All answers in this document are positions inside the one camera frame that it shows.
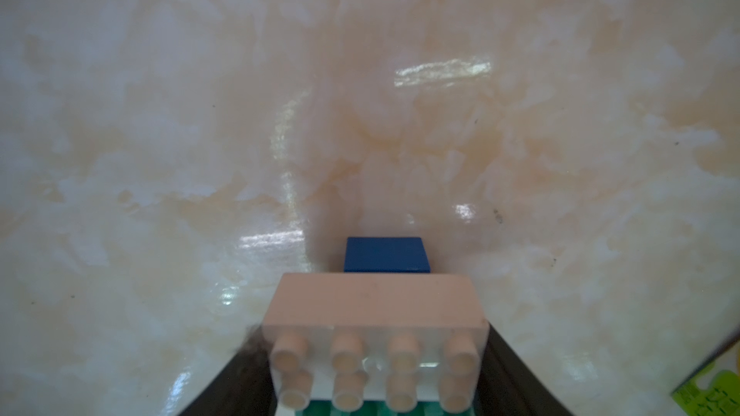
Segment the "blue lego brick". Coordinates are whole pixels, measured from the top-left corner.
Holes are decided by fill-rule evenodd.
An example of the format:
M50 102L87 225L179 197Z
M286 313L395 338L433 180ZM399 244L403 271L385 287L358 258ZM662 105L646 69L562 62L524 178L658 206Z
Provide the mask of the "blue lego brick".
M430 273L421 238L347 238L344 271Z

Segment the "pink lego brick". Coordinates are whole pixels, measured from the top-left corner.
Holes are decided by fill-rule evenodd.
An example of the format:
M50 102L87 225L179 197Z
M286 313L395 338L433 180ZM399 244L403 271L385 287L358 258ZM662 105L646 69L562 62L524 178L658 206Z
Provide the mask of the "pink lego brick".
M289 273L263 331L279 401L291 409L364 400L410 411L439 401L464 411L473 400L488 321L462 275Z

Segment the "marble wall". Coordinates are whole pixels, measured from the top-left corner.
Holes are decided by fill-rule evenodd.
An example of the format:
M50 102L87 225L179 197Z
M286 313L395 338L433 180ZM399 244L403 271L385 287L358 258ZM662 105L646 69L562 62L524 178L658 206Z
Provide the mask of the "marble wall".
M424 238L574 414L740 324L740 0L0 0L0 412L175 414Z

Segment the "glossy surface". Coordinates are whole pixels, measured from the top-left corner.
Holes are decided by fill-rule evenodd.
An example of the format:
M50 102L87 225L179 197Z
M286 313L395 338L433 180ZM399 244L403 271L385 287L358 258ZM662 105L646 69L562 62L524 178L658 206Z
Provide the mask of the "glossy surface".
M0 0L0 412L174 414L421 236L576 414L740 322L738 0Z

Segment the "toy brick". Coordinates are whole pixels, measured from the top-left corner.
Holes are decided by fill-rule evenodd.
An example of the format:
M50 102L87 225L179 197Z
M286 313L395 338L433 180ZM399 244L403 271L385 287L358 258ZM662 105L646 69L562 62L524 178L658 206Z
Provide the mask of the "toy brick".
M444 411L436 402L420 403L416 409L404 416L451 416L452 413ZM298 411L296 416L350 416L350 413L339 412L332 409L331 402L312 401L311 405L303 411ZM396 411L388 408L383 402L369 401L365 402L363 407L353 413L351 416L399 416ZM456 414L455 416L475 416L475 411L470 408L468 411Z
M463 411L488 337L472 282L447 274L288 273L262 327L279 401L295 410L331 400Z
M347 238L347 273L429 273L421 238Z

